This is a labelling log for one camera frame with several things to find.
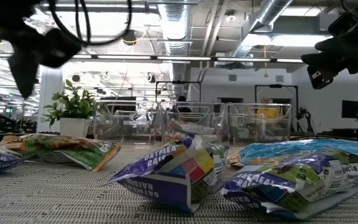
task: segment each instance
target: ceiling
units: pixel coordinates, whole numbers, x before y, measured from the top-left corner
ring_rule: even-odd
[[[103,1],[104,3],[117,3],[122,1]],[[254,8],[252,8],[252,1],[237,1],[233,0],[227,5],[227,10],[233,9],[236,17],[235,21],[228,22],[225,19],[221,24],[218,32],[218,40],[215,41],[212,54],[216,52],[230,52],[241,41],[241,27],[245,16],[252,14],[259,9],[261,1],[253,0]],[[316,16],[327,7],[335,6],[338,1],[322,1],[322,0],[298,0],[293,1],[289,8],[285,10],[282,16]],[[135,4],[142,4],[142,1],[134,1]],[[200,55],[203,40],[206,35],[206,24],[208,22],[211,8],[213,6],[212,0],[202,0],[199,4],[191,9],[191,55]],[[337,8],[333,7],[330,13],[337,13]],[[63,23],[75,32],[75,13],[74,12],[59,12]],[[89,13],[92,40],[107,40],[111,39],[120,33],[125,26],[126,13],[116,12],[90,12]],[[85,20],[83,14],[80,14],[80,23],[85,27]],[[29,22],[31,26],[37,28],[41,33],[46,32],[55,27],[53,19],[49,16],[47,11],[37,11],[36,15],[31,18]],[[82,54],[134,54],[134,55],[164,55],[165,47],[160,28],[160,17],[158,14],[133,14],[133,21],[131,28],[135,30],[137,42],[133,46],[128,46],[123,42],[117,42],[107,46],[101,47],[87,47],[83,49]],[[0,43],[0,52],[12,52],[12,47],[8,42]],[[253,48],[251,54],[254,57],[275,57],[275,58],[299,58],[302,54],[315,52],[313,47],[283,47],[268,45],[264,48]],[[192,67],[198,67],[198,63],[192,63]],[[264,68],[264,63],[255,63],[254,69]],[[272,63],[268,65],[269,68],[286,68],[287,72],[298,67],[294,64]],[[168,66],[166,63],[117,63],[117,62],[68,62],[63,66],[67,78],[72,75],[80,75],[81,81],[76,85],[92,87],[111,87],[111,88],[143,88],[142,91],[132,91],[133,95],[139,97],[154,95],[152,88],[155,84],[147,81],[147,75],[152,74],[156,80],[169,81]],[[3,98],[10,94],[16,98],[20,98],[19,92],[15,89],[15,83],[9,71],[8,64],[5,59],[0,58],[0,95]],[[117,95],[117,90],[107,92],[107,95]],[[169,92],[162,93],[163,97],[168,97]],[[130,90],[122,90],[120,95],[131,95]],[[37,100],[39,98],[39,86],[34,91],[30,100]]]

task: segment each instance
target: plastic container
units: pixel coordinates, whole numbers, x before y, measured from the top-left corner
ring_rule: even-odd
[[[254,142],[287,141],[291,131],[291,105],[228,103],[224,129],[233,146]]]
[[[123,144],[154,144],[158,103],[101,100],[94,117],[94,138]]]
[[[222,142],[223,103],[161,102],[158,107],[162,142],[177,133],[193,133],[208,142]]]

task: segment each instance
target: green leaves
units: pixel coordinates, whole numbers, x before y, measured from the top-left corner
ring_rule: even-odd
[[[71,95],[62,93],[55,93],[52,100],[56,101],[52,105],[46,105],[44,108],[48,109],[49,114],[43,114],[44,120],[49,121],[49,125],[53,125],[60,118],[85,118],[88,119],[94,113],[94,106],[96,104],[94,95],[90,94],[88,90],[84,90],[82,95],[78,94],[80,86],[73,87],[73,84],[66,80],[65,90],[71,91]]]

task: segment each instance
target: ceiling duct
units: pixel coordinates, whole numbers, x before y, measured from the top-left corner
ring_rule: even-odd
[[[260,10],[247,16],[244,21],[242,36],[242,42],[237,46],[235,51],[230,54],[230,57],[246,57],[247,54],[253,48],[250,40],[253,38],[248,37],[249,32],[265,28],[266,32],[272,30],[273,23],[277,18],[283,13],[283,11],[291,4],[293,0],[264,0],[260,6]],[[227,63],[219,67],[224,67],[227,69],[233,68],[244,68],[244,65],[241,63]]]
[[[186,4],[158,5],[162,18],[162,33],[164,39],[177,40],[165,43],[167,55],[184,56],[189,53],[189,43],[182,42],[188,38],[190,22],[190,6]],[[169,73],[171,81],[185,81],[190,68],[186,63],[170,63]],[[183,85],[172,85],[175,98],[183,95]]]

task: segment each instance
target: table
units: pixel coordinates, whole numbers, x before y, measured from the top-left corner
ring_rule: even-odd
[[[192,215],[133,194],[118,184],[100,187],[152,148],[123,146],[99,172],[38,162],[4,172],[0,174],[0,223],[300,223],[242,208],[220,194],[208,198]],[[229,167],[225,178],[236,170]],[[358,194],[303,222],[358,223]]]

